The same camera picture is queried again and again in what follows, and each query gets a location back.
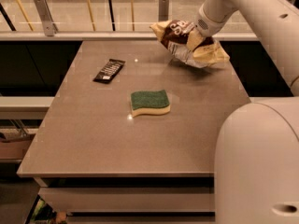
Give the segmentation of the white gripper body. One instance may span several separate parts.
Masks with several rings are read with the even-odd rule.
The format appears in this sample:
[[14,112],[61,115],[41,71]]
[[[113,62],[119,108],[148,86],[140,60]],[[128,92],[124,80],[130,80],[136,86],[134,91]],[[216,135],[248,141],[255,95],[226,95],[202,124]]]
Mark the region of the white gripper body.
[[231,6],[226,0],[206,0],[198,10],[195,25],[201,36],[211,37],[219,32],[231,17]]

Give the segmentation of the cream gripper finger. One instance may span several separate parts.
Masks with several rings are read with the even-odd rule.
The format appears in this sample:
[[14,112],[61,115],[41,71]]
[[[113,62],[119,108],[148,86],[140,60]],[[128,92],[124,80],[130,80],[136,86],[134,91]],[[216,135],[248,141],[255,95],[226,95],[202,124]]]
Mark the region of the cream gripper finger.
[[217,47],[218,47],[217,43],[200,46],[196,49],[195,54],[198,56],[214,55],[217,50]]
[[199,33],[196,28],[194,28],[189,33],[186,46],[189,50],[194,51],[204,41],[205,38]]

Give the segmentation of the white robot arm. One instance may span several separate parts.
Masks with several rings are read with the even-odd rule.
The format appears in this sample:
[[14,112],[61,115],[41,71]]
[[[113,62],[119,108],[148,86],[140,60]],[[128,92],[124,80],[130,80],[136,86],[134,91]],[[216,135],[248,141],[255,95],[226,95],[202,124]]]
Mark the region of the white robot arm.
[[195,24],[216,34],[239,11],[292,91],[238,108],[216,145],[216,224],[299,224],[299,12],[286,0],[206,0]]

